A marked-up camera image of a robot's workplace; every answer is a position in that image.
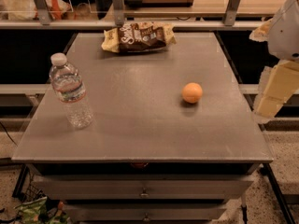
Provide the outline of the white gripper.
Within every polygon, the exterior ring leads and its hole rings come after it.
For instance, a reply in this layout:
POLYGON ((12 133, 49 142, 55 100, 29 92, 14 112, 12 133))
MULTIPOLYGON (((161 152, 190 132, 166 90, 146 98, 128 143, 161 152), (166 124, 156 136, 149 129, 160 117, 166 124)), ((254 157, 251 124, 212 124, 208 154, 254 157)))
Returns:
POLYGON ((253 103, 257 122, 268 122, 299 89, 299 0, 286 0, 272 20, 253 30, 249 39, 268 42, 269 53, 281 59, 261 73, 253 103))

